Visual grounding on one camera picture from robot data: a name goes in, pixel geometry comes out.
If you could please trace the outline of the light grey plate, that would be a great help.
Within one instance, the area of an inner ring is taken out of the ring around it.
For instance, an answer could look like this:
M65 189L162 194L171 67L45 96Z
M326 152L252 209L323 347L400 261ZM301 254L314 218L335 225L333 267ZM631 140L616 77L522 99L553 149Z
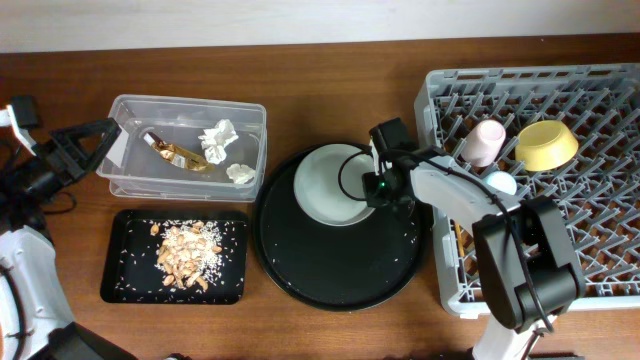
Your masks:
M365 201L362 176L372 158L348 144L323 145L304 156L294 175L294 195L306 215L329 226L350 226L374 213Z

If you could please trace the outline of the gold snack wrapper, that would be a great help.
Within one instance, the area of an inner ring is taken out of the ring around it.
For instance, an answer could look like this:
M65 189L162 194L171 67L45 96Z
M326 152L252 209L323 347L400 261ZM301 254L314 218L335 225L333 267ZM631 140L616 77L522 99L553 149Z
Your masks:
M143 140L171 165L188 171L208 172L215 169L204 157L175 144L163 141L153 132L146 132Z

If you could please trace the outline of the wooden chopstick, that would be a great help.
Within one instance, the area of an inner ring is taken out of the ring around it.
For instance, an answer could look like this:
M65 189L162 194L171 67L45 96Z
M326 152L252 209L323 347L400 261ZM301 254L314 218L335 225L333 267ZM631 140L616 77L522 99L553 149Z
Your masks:
M456 235L456 243L457 243L457 248L458 248L458 253L460 257L464 257L465 256L465 252L464 252L464 237L462 236L462 229L460 227L460 225L456 222L454 222L454 231L455 231L455 235Z

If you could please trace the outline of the large white tissue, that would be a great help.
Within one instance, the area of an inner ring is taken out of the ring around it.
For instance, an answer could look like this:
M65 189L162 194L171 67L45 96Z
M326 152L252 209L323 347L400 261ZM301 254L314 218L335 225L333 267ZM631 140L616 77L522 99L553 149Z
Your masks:
M208 163L218 165L227 158L226 147L239 138L229 119L220 120L214 128L204 129L198 137Z

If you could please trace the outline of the pink cup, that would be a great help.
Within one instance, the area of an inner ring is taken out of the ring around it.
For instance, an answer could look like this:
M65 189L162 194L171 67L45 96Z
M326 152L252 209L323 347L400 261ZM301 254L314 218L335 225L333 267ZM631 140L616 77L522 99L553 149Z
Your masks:
M496 159L505 139L506 130L501 123L483 120L466 136L461 156L472 166L487 167Z

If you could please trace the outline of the blue cup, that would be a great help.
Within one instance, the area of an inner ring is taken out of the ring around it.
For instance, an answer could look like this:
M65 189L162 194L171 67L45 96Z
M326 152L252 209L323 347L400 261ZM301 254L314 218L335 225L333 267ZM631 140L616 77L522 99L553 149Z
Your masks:
M515 178L504 171L492 172L487 175L483 181L494 189L509 195L515 195L517 192L517 183Z

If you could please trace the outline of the small white tissue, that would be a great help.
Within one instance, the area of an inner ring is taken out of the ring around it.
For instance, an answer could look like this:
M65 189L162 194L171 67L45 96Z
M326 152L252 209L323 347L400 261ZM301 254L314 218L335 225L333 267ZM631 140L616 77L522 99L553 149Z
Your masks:
M232 164L226 169L226 174L234 184L246 184L250 182L256 171L244 164Z

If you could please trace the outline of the food scraps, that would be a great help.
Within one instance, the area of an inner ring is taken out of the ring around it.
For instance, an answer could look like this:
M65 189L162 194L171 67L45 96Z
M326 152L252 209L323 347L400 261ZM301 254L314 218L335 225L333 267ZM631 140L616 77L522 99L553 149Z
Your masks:
M159 239L155 267L163 273L164 287L204 294L215 285L224 257L217 222L166 220L150 225L150 235Z

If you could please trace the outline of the yellow bowl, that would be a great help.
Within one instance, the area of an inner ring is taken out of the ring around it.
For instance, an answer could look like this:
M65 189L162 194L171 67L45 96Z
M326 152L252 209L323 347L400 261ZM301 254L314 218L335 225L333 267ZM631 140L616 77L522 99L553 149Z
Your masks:
M539 121L518 134L515 160L523 162L526 171L548 171L571 160L578 148L576 137L563 122Z

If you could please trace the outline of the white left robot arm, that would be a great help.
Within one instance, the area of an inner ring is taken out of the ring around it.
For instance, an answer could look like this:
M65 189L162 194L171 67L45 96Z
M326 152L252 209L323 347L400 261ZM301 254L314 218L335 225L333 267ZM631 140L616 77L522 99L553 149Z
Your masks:
M5 359L129 359L76 322L56 272L43 205L96 170L121 129L112 118L51 132L1 173L1 338Z

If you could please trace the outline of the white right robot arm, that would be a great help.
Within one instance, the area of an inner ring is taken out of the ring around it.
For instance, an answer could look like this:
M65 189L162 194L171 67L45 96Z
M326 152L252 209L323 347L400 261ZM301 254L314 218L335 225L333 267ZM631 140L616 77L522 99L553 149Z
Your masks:
M527 359L553 322L584 296L586 281L553 199L521 200L484 184L434 146L421 148L401 119L369 132L374 169L363 175L370 207L407 201L430 205L470 233L486 330L470 359Z

